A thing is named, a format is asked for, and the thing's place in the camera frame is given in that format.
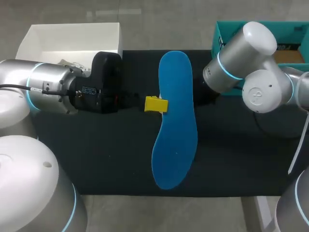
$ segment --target yellow plastic part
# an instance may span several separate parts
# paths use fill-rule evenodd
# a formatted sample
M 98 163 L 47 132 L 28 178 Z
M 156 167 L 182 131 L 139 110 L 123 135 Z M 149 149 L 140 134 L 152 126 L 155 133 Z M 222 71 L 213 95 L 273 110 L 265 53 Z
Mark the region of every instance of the yellow plastic part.
M 156 112 L 167 112 L 168 111 L 168 100 L 160 99 L 157 96 L 147 96 L 145 100 L 145 112 L 156 111 Z

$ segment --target gray floor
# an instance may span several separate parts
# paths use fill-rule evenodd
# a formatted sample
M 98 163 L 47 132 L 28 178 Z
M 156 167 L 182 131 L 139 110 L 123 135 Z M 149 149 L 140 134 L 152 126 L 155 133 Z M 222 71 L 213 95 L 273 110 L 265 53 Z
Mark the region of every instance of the gray floor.
M 119 21 L 124 49 L 209 49 L 217 20 L 308 20 L 308 11 L 308 0 L 0 0 L 0 60 L 15 57 L 31 24 Z M 246 231 L 240 198 L 84 199 L 89 232 Z

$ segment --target white cardboard box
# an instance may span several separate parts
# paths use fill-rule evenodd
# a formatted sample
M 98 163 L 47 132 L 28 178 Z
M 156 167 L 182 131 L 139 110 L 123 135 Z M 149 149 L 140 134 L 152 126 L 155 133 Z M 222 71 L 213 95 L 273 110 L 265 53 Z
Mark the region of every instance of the white cardboard box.
M 119 23 L 32 25 L 16 54 L 16 59 L 58 64 L 62 59 L 91 68 L 99 51 L 122 57 Z

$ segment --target black table surface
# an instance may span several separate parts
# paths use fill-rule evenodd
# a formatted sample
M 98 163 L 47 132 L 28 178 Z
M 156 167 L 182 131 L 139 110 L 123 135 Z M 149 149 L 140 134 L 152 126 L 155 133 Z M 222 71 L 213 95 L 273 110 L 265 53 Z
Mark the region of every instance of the black table surface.
M 158 96 L 158 64 L 166 52 L 124 51 L 124 89 Z M 193 75 L 202 75 L 211 60 L 210 51 L 184 52 L 191 60 Z M 40 140 L 54 152 L 81 194 L 281 195 L 309 165 L 306 138 L 289 176 L 288 168 L 298 141 L 271 138 L 259 131 L 241 97 L 221 96 L 215 104 L 197 107 L 195 113 L 198 130 L 195 161 L 185 180 L 168 191 L 155 184 L 151 169 L 160 114 L 133 108 L 108 115 L 41 112 L 34 123 Z M 265 130 L 286 137 L 300 135 L 305 119 L 306 114 L 287 106 L 258 115 Z M 46 121 L 53 122 L 53 126 L 47 126 Z

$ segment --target shoe insole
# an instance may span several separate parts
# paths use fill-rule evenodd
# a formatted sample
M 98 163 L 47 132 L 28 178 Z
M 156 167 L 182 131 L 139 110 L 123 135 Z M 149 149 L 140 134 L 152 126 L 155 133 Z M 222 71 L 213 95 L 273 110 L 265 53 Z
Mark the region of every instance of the shoe insole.
M 197 149 L 197 125 L 193 107 L 192 68 L 180 51 L 166 53 L 159 64 L 159 87 L 168 111 L 152 153 L 152 170 L 161 189 L 179 185 L 190 169 Z

